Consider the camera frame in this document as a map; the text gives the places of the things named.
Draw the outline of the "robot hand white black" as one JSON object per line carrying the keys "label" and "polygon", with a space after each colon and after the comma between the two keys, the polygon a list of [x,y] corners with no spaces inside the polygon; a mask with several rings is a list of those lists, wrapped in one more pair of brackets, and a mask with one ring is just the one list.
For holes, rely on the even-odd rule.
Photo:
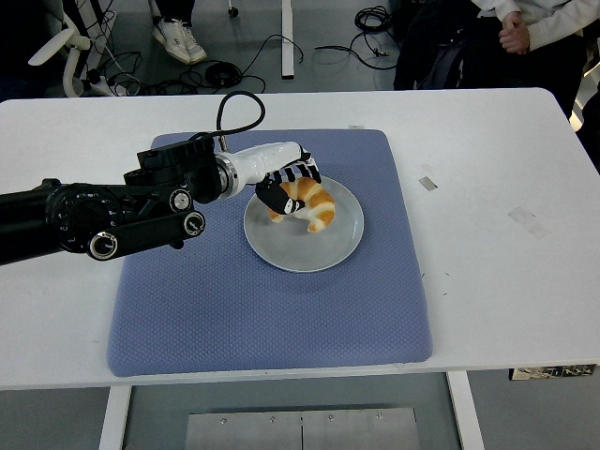
{"label": "robot hand white black", "polygon": [[258,145],[229,156],[229,196],[254,185],[257,197],[272,211],[290,215],[305,206],[294,200],[282,187],[283,179],[295,181],[300,176],[321,183],[321,175],[312,155],[296,142]]}

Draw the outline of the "person's right hand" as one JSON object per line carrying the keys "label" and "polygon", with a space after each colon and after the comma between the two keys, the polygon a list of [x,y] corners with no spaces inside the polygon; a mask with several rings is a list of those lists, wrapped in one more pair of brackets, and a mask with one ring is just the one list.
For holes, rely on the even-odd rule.
{"label": "person's right hand", "polygon": [[522,25],[521,13],[519,11],[511,11],[502,19],[502,31],[499,36],[501,38],[517,34]]}

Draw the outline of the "person's left hand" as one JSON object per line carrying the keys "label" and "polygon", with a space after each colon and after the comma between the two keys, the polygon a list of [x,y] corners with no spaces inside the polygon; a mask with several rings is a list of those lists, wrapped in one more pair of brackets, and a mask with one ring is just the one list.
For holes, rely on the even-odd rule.
{"label": "person's left hand", "polygon": [[499,38],[502,48],[508,53],[525,54],[529,51],[530,35],[523,23],[505,23]]}

